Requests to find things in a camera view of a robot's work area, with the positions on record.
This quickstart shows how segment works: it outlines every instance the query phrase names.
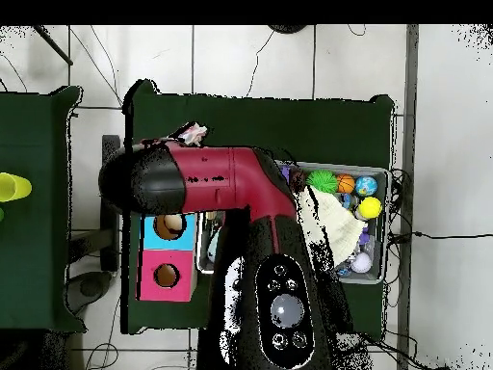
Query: blue box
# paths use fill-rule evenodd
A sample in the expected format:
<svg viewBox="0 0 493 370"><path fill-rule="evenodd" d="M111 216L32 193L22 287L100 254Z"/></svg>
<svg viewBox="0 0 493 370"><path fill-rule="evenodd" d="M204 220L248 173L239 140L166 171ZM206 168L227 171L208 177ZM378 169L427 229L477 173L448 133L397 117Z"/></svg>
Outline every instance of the blue box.
<svg viewBox="0 0 493 370"><path fill-rule="evenodd" d="M183 250L192 251L195 240L195 214L185 216L187 227L180 238L177 240L163 240L154 231L155 217L145 217L144 219L144 250Z"/></svg>

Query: blue ball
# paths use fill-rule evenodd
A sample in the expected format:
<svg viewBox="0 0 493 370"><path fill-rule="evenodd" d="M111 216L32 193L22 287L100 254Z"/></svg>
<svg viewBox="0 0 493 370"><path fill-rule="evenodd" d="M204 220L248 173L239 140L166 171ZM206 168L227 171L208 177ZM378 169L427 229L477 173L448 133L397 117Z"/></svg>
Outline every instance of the blue ball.
<svg viewBox="0 0 493 370"><path fill-rule="evenodd" d="M337 270L337 275L339 277L350 276L350 269L349 268L341 268L340 270Z"/></svg>
<svg viewBox="0 0 493 370"><path fill-rule="evenodd" d="M365 198L366 196L371 196L376 192L376 180L370 176L361 176L356 180L355 190L356 193Z"/></svg>

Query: purple toy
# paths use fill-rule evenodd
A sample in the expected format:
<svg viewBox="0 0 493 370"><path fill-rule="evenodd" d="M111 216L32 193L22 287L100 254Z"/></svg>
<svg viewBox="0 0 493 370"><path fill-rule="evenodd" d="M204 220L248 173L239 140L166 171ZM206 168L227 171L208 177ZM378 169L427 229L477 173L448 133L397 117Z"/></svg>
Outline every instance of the purple toy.
<svg viewBox="0 0 493 370"><path fill-rule="evenodd" d="M362 232L361 235L359 236L359 245L364 246L369 241L370 241L370 234L367 234L366 232Z"/></svg>
<svg viewBox="0 0 493 370"><path fill-rule="evenodd" d="M287 182L289 183L289 167L283 166L281 169L281 173L286 178Z"/></svg>

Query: green ball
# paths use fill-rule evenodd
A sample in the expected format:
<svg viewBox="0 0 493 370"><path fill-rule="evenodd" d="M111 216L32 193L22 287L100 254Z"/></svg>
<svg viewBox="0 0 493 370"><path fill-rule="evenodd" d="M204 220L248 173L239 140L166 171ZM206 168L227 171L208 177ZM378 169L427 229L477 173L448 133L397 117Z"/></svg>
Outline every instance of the green ball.
<svg viewBox="0 0 493 370"><path fill-rule="evenodd" d="M308 175L306 184L324 193L337 192L337 177L330 171L313 171Z"/></svg>

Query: pink box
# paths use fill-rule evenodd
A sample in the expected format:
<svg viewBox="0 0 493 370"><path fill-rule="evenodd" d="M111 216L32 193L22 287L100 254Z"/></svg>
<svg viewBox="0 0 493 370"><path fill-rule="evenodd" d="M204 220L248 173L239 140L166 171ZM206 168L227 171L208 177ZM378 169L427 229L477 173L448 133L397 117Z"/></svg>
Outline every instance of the pink box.
<svg viewBox="0 0 493 370"><path fill-rule="evenodd" d="M155 281L154 272L162 264L171 264L178 270L179 280L171 288L162 287ZM187 303L192 298L195 286L193 251L143 250L141 296L138 301Z"/></svg>

